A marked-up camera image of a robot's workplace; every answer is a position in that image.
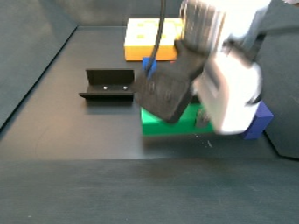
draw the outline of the toy block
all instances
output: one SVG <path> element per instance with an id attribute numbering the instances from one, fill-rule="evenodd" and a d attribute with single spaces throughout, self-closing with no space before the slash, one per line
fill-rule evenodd
<path id="1" fill-rule="evenodd" d="M 143 60 L 149 57 L 157 33 L 159 18 L 129 18 L 125 29 L 125 60 Z M 180 38 L 183 21 L 167 18 L 163 24 L 163 36 L 156 53 L 156 60 L 175 60 L 173 41 Z"/>
<path id="2" fill-rule="evenodd" d="M 259 138 L 272 119 L 274 119 L 274 114 L 270 111 L 264 102 L 261 101 L 256 109 L 256 114 L 255 114 L 252 123 L 249 124 L 247 130 L 241 134 L 243 138 L 244 139 Z"/>
<path id="3" fill-rule="evenodd" d="M 145 70 L 148 61 L 149 61 L 149 57 L 144 57 L 144 58 L 143 58 L 143 69 L 144 69 L 144 70 Z M 153 74 L 153 72 L 155 72 L 155 69 L 156 69 L 156 60 L 153 61 L 152 68 L 151 68 L 149 73 L 148 73 L 148 76 L 149 76 L 148 78 L 152 77 L 152 74 Z"/>
<path id="4" fill-rule="evenodd" d="M 143 135 L 156 136 L 211 133 L 211 123 L 201 128 L 196 128 L 195 126 L 199 109 L 201 109 L 201 105 L 199 103 L 191 103 L 181 114 L 179 122 L 169 124 L 141 108 Z"/>

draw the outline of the orange block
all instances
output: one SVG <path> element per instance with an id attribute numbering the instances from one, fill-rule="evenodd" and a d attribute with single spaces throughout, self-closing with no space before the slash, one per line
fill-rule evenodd
<path id="1" fill-rule="evenodd" d="M 125 60 L 143 60 L 149 57 L 157 33 L 159 18 L 129 18 L 125 29 Z M 163 24 L 163 36 L 156 53 L 156 60 L 175 60 L 173 41 L 180 38 L 183 21 L 167 18 Z"/>

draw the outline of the cable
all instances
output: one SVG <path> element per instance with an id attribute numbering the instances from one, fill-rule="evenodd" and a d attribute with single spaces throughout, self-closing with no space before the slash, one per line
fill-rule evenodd
<path id="1" fill-rule="evenodd" d="M 156 56 L 156 53 L 157 53 L 157 50 L 159 50 L 159 45 L 160 45 L 160 40 L 161 40 L 163 30 L 164 30 L 164 12 L 165 12 L 165 0 L 161 0 L 159 28 L 157 28 L 157 33 L 156 33 L 151 58 L 148 60 L 147 67 L 145 67 L 145 70 L 144 70 L 145 71 L 145 76 L 148 76 L 149 71 L 152 69 L 152 65 L 153 65 L 153 62 L 155 62 L 155 56 Z"/>

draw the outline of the blue block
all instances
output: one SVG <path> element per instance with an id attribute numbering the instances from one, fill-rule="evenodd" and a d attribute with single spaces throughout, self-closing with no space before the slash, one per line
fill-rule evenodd
<path id="1" fill-rule="evenodd" d="M 145 70 L 148 61 L 149 61 L 149 57 L 143 57 L 143 69 L 144 70 Z M 153 65 L 152 65 L 152 68 L 148 73 L 148 79 L 152 77 L 155 70 L 156 70 L 156 60 L 153 61 Z"/>
<path id="2" fill-rule="evenodd" d="M 241 134 L 243 138 L 244 139 L 259 138 L 272 119 L 274 119 L 274 114 L 270 111 L 264 102 L 261 101 L 256 109 L 256 114 L 255 114 L 252 123 L 249 124 L 247 130 Z"/>

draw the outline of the dark gray wall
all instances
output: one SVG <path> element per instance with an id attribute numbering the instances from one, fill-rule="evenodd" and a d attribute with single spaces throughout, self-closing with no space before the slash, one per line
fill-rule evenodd
<path id="1" fill-rule="evenodd" d="M 0 0 L 0 127 L 75 28 L 51 1 Z"/>
<path id="2" fill-rule="evenodd" d="M 127 25 L 128 18 L 156 17 L 160 0 L 52 0 L 79 25 Z M 167 0 L 167 17 L 177 18 L 183 0 Z"/>
<path id="3" fill-rule="evenodd" d="M 274 0 L 263 27 L 296 27 L 296 32 L 271 35 L 259 52 L 264 75 L 264 100 L 275 119 L 265 133 L 280 155 L 299 158 L 299 8 Z"/>

